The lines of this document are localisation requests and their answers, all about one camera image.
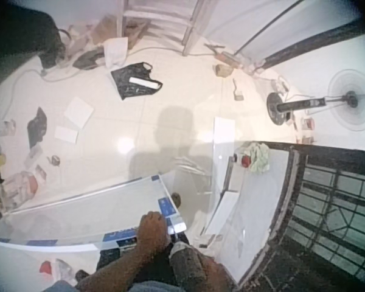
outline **black plastic bag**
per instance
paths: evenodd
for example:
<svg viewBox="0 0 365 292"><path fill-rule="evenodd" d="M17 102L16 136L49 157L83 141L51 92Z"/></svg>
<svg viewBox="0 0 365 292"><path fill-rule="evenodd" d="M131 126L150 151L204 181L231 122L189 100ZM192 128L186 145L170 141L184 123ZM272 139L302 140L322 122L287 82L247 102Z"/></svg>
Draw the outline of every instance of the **black plastic bag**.
<svg viewBox="0 0 365 292"><path fill-rule="evenodd" d="M120 94L122 100L126 97L134 97L134 96L150 96L162 88L162 83L153 80L150 78L150 72L153 69L153 66L142 62L136 63L132 65L128 65L122 69L118 69L111 72L111 75L115 81L117 86L117 90ZM149 88L146 86L138 85L130 82L131 77L136 77L139 79L148 80L150 82L157 83L159 87L157 89Z"/></svg>

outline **fan guard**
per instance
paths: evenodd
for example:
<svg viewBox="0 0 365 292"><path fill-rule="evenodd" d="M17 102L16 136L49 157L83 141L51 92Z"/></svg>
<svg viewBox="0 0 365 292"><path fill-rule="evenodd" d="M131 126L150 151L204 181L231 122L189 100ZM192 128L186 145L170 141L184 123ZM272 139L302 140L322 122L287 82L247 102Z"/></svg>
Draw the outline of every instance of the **fan guard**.
<svg viewBox="0 0 365 292"><path fill-rule="evenodd" d="M329 96L344 96L350 91L357 95L358 104L351 107L342 103L330 108L335 119L351 131L365 130L365 75L356 70L339 71L328 86Z"/></svg>

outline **person's hand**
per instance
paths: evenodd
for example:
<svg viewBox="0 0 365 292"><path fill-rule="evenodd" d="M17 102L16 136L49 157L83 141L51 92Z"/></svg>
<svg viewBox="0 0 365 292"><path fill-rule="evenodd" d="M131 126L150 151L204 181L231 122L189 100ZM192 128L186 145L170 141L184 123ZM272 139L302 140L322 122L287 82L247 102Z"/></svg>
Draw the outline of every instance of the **person's hand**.
<svg viewBox="0 0 365 292"><path fill-rule="evenodd" d="M163 251L167 244L167 225L159 212L143 215L137 233L137 250L148 259Z"/></svg>

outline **wall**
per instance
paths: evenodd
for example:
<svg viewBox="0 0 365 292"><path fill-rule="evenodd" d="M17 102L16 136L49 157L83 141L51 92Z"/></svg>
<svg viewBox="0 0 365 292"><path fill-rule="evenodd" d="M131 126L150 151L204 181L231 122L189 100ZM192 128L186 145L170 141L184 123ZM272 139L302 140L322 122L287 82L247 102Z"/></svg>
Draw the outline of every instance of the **wall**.
<svg viewBox="0 0 365 292"><path fill-rule="evenodd" d="M237 50L295 2L220 0L204 35ZM242 54L256 61L312 35L348 23L358 16L358 12L344 0L306 0L258 36Z"/></svg>
<svg viewBox="0 0 365 292"><path fill-rule="evenodd" d="M365 74L365 35L298 56L273 67L300 92L326 96L333 76L344 69ZM317 145L365 150L365 130L350 131L330 111L312 116Z"/></svg>

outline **white board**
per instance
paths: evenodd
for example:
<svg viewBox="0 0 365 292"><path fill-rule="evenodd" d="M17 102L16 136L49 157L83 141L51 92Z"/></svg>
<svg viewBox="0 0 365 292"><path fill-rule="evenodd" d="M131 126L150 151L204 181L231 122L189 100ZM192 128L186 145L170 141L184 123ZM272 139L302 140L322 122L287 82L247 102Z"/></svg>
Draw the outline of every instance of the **white board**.
<svg viewBox="0 0 365 292"><path fill-rule="evenodd" d="M287 172L289 152L270 150L270 170L245 172L237 207L222 230L223 246L217 255L236 282L264 247Z"/></svg>

